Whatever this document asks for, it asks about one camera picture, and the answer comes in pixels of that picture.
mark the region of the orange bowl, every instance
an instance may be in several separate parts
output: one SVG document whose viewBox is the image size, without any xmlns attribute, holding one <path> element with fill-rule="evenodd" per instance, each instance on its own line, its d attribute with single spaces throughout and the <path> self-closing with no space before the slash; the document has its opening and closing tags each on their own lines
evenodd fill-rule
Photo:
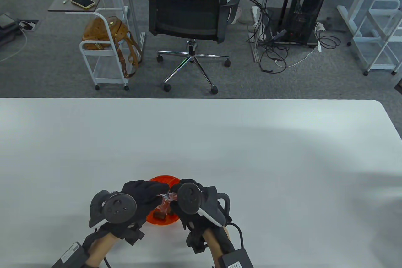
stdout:
<svg viewBox="0 0 402 268">
<path fill-rule="evenodd" d="M 151 181 L 158 181 L 161 183 L 167 183 L 169 184 L 170 187 L 174 186 L 175 184 L 180 182 L 180 179 L 174 177 L 174 176 L 169 176 L 169 175 L 162 175 L 162 176 L 157 176 L 155 178 L 152 178 Z M 147 216 L 147 221 L 151 224 L 154 225 L 169 225 L 173 224 L 178 220 L 177 215 L 166 215 L 166 218 L 164 220 L 160 219 L 155 219 L 154 218 L 154 212 L 157 211 L 158 209 L 154 209 L 151 211 L 151 213 Z"/>
</svg>

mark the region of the leather bag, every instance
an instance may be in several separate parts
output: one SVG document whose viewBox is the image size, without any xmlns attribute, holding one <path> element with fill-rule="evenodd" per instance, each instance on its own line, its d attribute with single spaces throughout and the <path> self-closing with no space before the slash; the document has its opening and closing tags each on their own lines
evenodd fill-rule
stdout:
<svg viewBox="0 0 402 268">
<path fill-rule="evenodd" d="M 122 72 L 125 78 L 132 77 L 138 67 L 139 63 L 142 61 L 142 51 L 136 41 L 133 39 L 132 33 L 128 30 L 125 23 L 123 23 L 118 17 L 107 18 L 109 24 L 109 29 L 113 37 L 113 43 L 115 44 L 117 55 L 119 56 L 119 61 L 122 65 Z M 82 36 L 83 41 L 109 41 L 109 36 L 106 31 L 105 23 L 100 17 L 96 17 L 91 20 L 85 28 L 84 34 Z M 128 73 L 126 70 L 126 61 L 123 56 L 122 50 L 119 48 L 119 42 L 125 40 L 128 48 L 130 50 L 130 55 L 128 57 L 129 62 L 134 67 L 134 72 Z M 85 48 L 88 50 L 104 50 L 109 47 L 110 44 L 85 44 Z M 138 51 L 141 60 L 138 61 L 137 54 L 134 48 Z"/>
</svg>

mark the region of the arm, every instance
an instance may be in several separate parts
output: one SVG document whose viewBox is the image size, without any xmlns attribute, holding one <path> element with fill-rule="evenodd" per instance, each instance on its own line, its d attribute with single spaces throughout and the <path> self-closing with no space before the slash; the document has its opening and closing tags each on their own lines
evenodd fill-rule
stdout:
<svg viewBox="0 0 402 268">
<path fill-rule="evenodd" d="M 108 233 L 103 238 L 96 240 L 89 248 L 89 258 L 85 264 L 89 267 L 99 267 L 100 263 L 106 254 L 112 249 L 112 247 L 119 241 L 119 238 L 115 237 L 111 233 Z"/>
<path fill-rule="evenodd" d="M 230 239 L 229 232 L 227 231 L 226 227 L 224 227 L 224 230 L 227 234 L 227 237 Z M 218 241 L 216 240 L 211 229 L 207 229 L 204 232 L 203 237 L 204 237 L 205 242 L 207 242 L 208 247 L 211 251 L 211 255 L 214 260 L 215 268 L 220 268 L 218 259 L 224 255 L 222 252 L 221 246 L 219 245 Z"/>
</svg>

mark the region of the standing desk leg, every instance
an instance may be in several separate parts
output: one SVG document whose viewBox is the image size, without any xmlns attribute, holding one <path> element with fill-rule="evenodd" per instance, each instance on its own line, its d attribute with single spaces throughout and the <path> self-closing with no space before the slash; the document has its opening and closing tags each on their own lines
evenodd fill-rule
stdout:
<svg viewBox="0 0 402 268">
<path fill-rule="evenodd" d="M 355 17 L 359 12 L 361 5 L 363 4 L 364 0 L 354 0 L 352 6 L 350 7 L 349 11 L 343 5 L 338 5 L 336 8 L 338 9 L 340 15 L 342 16 L 343 20 L 346 22 L 350 32 L 355 34 L 357 31 L 357 25 L 355 23 Z"/>
<path fill-rule="evenodd" d="M 135 18 L 133 0 L 128 0 L 128 3 L 130 5 L 130 9 L 131 9 L 130 15 L 131 15 L 131 20 L 132 20 L 133 26 L 134 26 L 134 37 L 135 37 L 135 40 L 137 41 L 137 43 L 139 44 L 139 47 L 141 48 L 142 53 L 144 53 L 145 32 L 140 33 L 138 30 L 138 24 L 137 24 L 137 19 Z M 140 57 L 138 52 L 137 52 L 137 56 L 138 56 L 138 61 L 142 60 L 142 58 Z"/>
</svg>

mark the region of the black pc case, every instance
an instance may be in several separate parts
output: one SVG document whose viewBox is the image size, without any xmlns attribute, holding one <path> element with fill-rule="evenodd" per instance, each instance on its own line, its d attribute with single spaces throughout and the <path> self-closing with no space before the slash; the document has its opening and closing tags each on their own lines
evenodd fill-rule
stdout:
<svg viewBox="0 0 402 268">
<path fill-rule="evenodd" d="M 287 40 L 307 45 L 324 0 L 292 0 L 285 24 Z"/>
</svg>

